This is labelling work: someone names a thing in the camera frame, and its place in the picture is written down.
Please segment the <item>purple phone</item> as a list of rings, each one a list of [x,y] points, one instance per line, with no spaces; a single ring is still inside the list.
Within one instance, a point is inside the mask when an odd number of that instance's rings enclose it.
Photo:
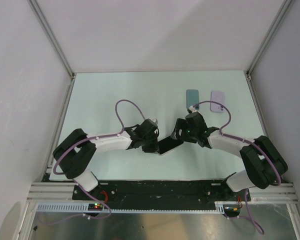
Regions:
[[[210,94],[210,111],[213,113],[223,113],[225,103],[225,93],[219,90],[212,90]]]

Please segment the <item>white phone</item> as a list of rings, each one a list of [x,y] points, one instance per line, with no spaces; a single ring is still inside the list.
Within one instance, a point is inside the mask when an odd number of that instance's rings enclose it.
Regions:
[[[167,152],[177,148],[183,143],[184,142],[182,140],[173,139],[170,136],[168,136],[158,142],[158,154],[159,155],[166,154]]]

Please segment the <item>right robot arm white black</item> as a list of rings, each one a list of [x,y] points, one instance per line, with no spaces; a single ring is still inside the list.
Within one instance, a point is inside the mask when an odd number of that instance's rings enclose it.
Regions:
[[[199,112],[190,113],[185,119],[178,118],[171,138],[241,158],[245,169],[225,178],[225,185],[221,187],[222,197],[228,201],[244,189],[279,186],[282,175],[288,170],[287,163],[268,137],[243,138],[223,133],[217,127],[208,127]]]

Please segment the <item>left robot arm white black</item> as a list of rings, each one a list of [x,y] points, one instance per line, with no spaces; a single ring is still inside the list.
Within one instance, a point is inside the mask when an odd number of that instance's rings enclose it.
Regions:
[[[81,128],[75,129],[53,151],[56,160],[53,172],[65,175],[80,185],[89,199],[97,199],[101,194],[99,180],[88,170],[95,153],[138,148],[142,148],[145,153],[158,153],[158,136],[158,125],[149,118],[140,125],[125,127],[121,133],[106,136],[88,136]]]

